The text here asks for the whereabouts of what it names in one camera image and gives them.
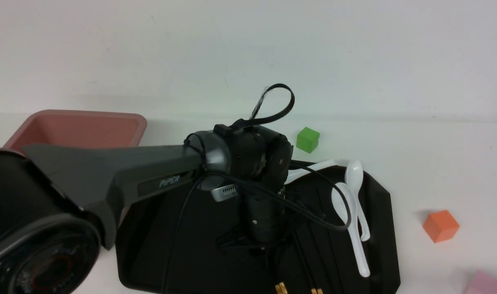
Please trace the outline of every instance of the black cable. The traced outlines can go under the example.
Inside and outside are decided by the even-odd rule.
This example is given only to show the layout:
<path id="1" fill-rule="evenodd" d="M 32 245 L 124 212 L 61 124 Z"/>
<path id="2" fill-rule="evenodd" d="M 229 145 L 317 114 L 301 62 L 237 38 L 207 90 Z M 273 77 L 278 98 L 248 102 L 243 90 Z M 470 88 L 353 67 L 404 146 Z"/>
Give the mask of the black cable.
<path id="1" fill-rule="evenodd" d="M 182 208 L 180 209 L 180 215 L 178 216 L 178 220 L 176 221 L 176 225 L 174 226 L 174 232 L 172 233 L 172 242 L 169 246 L 169 253 L 167 255 L 167 261 L 165 262 L 165 269 L 163 271 L 163 279 L 161 280 L 161 289 L 162 289 L 162 294 L 168 294 L 169 293 L 169 270 L 171 267 L 171 262 L 172 262 L 172 253 L 174 251 L 174 247 L 176 246 L 176 235 L 178 234 L 178 231 L 180 230 L 180 226 L 182 223 L 183 219 L 183 213 L 185 212 L 185 207 L 187 206 L 187 202 L 189 202 L 189 198 L 191 197 L 192 193 L 196 188 L 198 187 L 199 184 L 205 179 L 205 175 L 201 175 L 198 177 L 196 182 L 191 187 L 191 190 L 189 190 L 189 193 L 187 194 L 187 197 L 185 198 L 185 201 L 183 202 Z"/>
<path id="2" fill-rule="evenodd" d="M 292 236 L 294 240 L 294 247 L 297 252 L 297 255 L 299 255 L 299 261 L 301 264 L 301 268 L 303 269 L 303 275 L 306 276 L 306 282 L 308 283 L 308 288 L 316 289 L 317 287 L 315 286 L 314 275 L 312 274 L 312 270 L 310 270 L 308 262 L 306 261 L 305 251 L 303 251 L 303 247 L 301 247 L 301 243 L 299 242 L 299 236 L 297 236 L 297 232 L 294 232 Z"/>
<path id="3" fill-rule="evenodd" d="M 230 176 L 230 175 L 225 174 L 225 173 L 220 173 L 218 171 L 209 171 L 209 172 L 207 172 L 207 175 L 208 176 L 209 175 L 220 176 L 220 177 L 223 177 L 224 179 L 228 179 L 229 181 L 234 182 L 238 185 L 259 190 L 260 192 L 263 192 L 265 195 L 271 197 L 275 201 L 282 203 L 285 207 L 287 207 L 295 212 L 298 212 L 299 214 L 302 214 L 306 218 L 317 223 L 318 225 L 321 225 L 322 227 L 326 227 L 327 229 L 332 229 L 334 231 L 346 231 L 346 229 L 348 229 L 348 227 L 350 226 L 350 222 L 351 222 L 350 217 L 347 219 L 347 222 L 344 225 L 334 225 L 332 223 L 325 221 L 323 218 L 321 218 L 320 216 L 318 216 L 316 213 L 312 212 L 311 210 L 304 208 L 299 203 L 295 203 L 295 202 L 290 201 L 286 198 L 283 198 L 282 196 L 280 196 L 280 195 L 278 195 L 278 194 L 276 194 L 276 193 L 274 193 L 274 192 L 272 192 L 264 187 L 256 186 L 252 183 L 245 182 L 244 180 L 238 179 L 236 177 Z M 330 179 L 328 179 L 328 181 L 336 190 L 338 190 L 338 192 L 340 192 L 339 188 L 337 188 L 336 185 L 333 184 L 332 181 L 330 181 Z M 344 199 L 344 197 L 342 199 L 343 199 L 343 202 L 345 203 L 347 214 L 348 214 L 348 216 L 350 216 L 351 212 L 350 212 L 350 208 L 348 207 L 348 203 L 347 203 L 346 199 Z"/>
<path id="4" fill-rule="evenodd" d="M 338 186 L 336 186 L 329 177 L 327 177 L 326 175 L 323 175 L 319 171 L 314 171 L 313 169 L 309 168 L 308 166 L 302 166 L 302 165 L 293 164 L 293 163 L 290 163 L 290 166 L 295 166 L 295 167 L 298 167 L 300 169 L 304 169 L 306 171 L 309 171 L 310 173 L 317 175 L 318 177 L 321 177 L 323 180 L 325 180 L 327 183 L 329 183 L 332 186 L 332 188 L 334 188 L 339 193 L 339 196 L 343 200 L 343 203 L 345 203 L 345 209 L 346 209 L 347 215 L 348 215 L 347 223 L 350 223 L 351 212 L 350 212 L 350 207 L 348 206 L 348 202 L 346 201 L 346 197 L 343 195 L 343 192 L 341 192 L 341 189 Z"/>
<path id="5" fill-rule="evenodd" d="M 254 125 L 264 125 L 265 123 L 272 123 L 274 121 L 277 121 L 278 119 L 281 119 L 285 115 L 287 115 L 290 112 L 290 110 L 292 110 L 292 108 L 294 107 L 294 103 L 295 103 L 294 93 L 287 85 L 285 85 L 285 84 L 271 85 L 267 90 L 265 90 L 263 92 L 262 97 L 265 97 L 265 95 L 268 92 L 272 91 L 273 89 L 278 89 L 278 88 L 286 89 L 290 92 L 290 101 L 288 102 L 288 105 L 286 106 L 286 108 L 284 108 L 282 111 L 276 113 L 275 115 L 271 115 L 269 117 L 255 118 L 255 119 L 248 119 L 248 120 L 239 119 L 235 123 L 233 123 L 230 126 L 230 128 L 233 131 L 237 131 L 237 130 L 241 130 L 241 129 L 244 129 L 247 127 L 252 127 Z"/>

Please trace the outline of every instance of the table surface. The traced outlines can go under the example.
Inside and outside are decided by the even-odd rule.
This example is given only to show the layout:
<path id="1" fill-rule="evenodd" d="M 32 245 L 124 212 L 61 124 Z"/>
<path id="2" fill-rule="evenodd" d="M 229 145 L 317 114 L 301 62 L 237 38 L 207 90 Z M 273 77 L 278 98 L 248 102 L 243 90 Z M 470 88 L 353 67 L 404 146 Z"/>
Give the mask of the table surface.
<path id="1" fill-rule="evenodd" d="M 0 146 L 28 115 L 0 114 Z M 234 118 L 151 119 L 141 145 L 180 144 L 187 134 Z M 497 278 L 497 124 L 337 121 L 286 117 L 268 125 L 288 136 L 305 126 L 321 133 L 296 160 L 359 159 L 392 196 L 401 274 L 398 294 L 462 294 L 476 270 Z M 461 225 L 434 244 L 422 228 L 429 212 L 448 209 Z M 118 279 L 114 249 L 103 251 L 75 294 L 133 294 Z"/>

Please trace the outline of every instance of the robotic arm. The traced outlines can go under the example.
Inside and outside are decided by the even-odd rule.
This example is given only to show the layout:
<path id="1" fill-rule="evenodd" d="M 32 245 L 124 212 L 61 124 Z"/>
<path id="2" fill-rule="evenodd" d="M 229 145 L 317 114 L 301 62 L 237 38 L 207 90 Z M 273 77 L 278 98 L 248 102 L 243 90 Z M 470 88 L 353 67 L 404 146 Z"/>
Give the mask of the robotic arm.
<path id="1" fill-rule="evenodd" d="M 269 87 L 249 120 L 190 134 L 183 145 L 38 144 L 23 147 L 25 156 L 0 149 L 0 293 L 71 293 L 92 269 L 100 246 L 113 247 L 124 207 L 189 183 L 211 191 L 216 201 L 239 197 L 240 224 L 217 238 L 220 249 L 243 243 L 267 250 L 282 242 L 298 219 L 346 229 L 349 221 L 328 223 L 284 192 L 293 148 L 285 136 L 262 125 L 290 112 L 292 91 L 284 110 L 255 118 L 265 95 L 276 88 L 290 91 L 283 84 Z"/>
<path id="2" fill-rule="evenodd" d="M 80 210 L 98 216 L 107 249 L 114 245 L 124 207 L 194 182 L 204 173 L 205 166 L 207 171 L 260 182 L 274 192 L 283 187 L 292 147 L 282 134 L 260 125 L 235 132 L 217 125 L 213 131 L 200 131 L 189 137 L 185 145 L 76 149 L 38 144 L 22 150 L 62 197 Z M 198 188 L 221 190 L 228 184 L 220 176 L 208 176 Z M 277 205 L 274 201 L 264 202 Z M 262 220 L 258 228 L 251 229 L 259 235 L 252 237 L 269 242 L 260 235 L 272 235 L 266 232 L 272 225 L 262 229 L 264 219 L 271 219 L 272 215 L 262 214 L 262 209 L 265 210 L 249 205 L 247 216 Z M 277 214 L 279 207 L 270 210 Z M 252 220 L 247 222 L 250 227 L 255 226 Z"/>

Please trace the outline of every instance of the pink cube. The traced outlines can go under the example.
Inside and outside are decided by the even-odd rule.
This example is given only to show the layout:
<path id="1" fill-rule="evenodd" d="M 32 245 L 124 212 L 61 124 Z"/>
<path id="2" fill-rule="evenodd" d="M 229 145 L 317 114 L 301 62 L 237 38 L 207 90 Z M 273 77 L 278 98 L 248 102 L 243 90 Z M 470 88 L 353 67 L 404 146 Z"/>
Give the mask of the pink cube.
<path id="1" fill-rule="evenodd" d="M 478 270 L 471 279 L 465 294 L 497 294 L 497 280 Z"/>

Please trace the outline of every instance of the white spoon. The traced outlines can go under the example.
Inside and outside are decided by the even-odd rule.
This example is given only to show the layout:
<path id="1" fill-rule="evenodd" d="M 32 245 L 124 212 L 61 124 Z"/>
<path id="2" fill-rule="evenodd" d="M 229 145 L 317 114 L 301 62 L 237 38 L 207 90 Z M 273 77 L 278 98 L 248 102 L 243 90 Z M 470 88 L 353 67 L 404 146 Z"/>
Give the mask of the white spoon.
<path id="1" fill-rule="evenodd" d="M 357 217 L 361 225 L 361 241 L 368 241 L 370 239 L 370 228 L 368 228 L 368 222 L 364 216 L 363 208 L 361 203 L 359 203 L 359 190 L 363 185 L 363 166 L 359 160 L 352 160 L 345 171 L 345 183 L 348 188 L 352 191 L 357 202 Z"/>
<path id="2" fill-rule="evenodd" d="M 359 270 L 359 274 L 362 277 L 370 276 L 370 268 L 368 267 L 368 262 L 366 262 L 366 255 L 364 255 L 363 244 L 359 239 L 359 229 L 357 227 L 357 202 L 355 201 L 355 197 L 350 190 L 350 188 L 345 183 L 337 183 L 336 186 L 341 190 L 343 195 L 340 195 L 339 192 L 335 189 L 332 189 L 332 205 L 334 206 L 334 210 L 337 212 L 338 216 L 343 222 L 347 222 L 348 214 L 346 212 L 345 203 L 341 199 L 341 197 L 345 197 L 348 202 L 348 207 L 350 208 L 351 213 L 351 222 L 348 227 L 348 234 L 350 235 L 350 240 L 352 242 L 353 253 L 355 255 L 355 262 L 357 263 L 357 268 Z"/>
<path id="3" fill-rule="evenodd" d="M 325 160 L 319 163 L 314 163 L 309 166 L 310 169 L 313 169 L 314 171 L 320 171 L 322 169 L 326 169 L 327 167 L 331 166 L 336 166 L 336 160 L 331 159 L 331 160 Z M 290 184 L 291 182 L 294 182 L 295 180 L 299 179 L 300 177 L 306 176 L 310 173 L 310 171 L 307 171 L 305 169 L 291 169 L 288 171 L 288 177 L 286 178 L 286 181 L 284 184 Z"/>

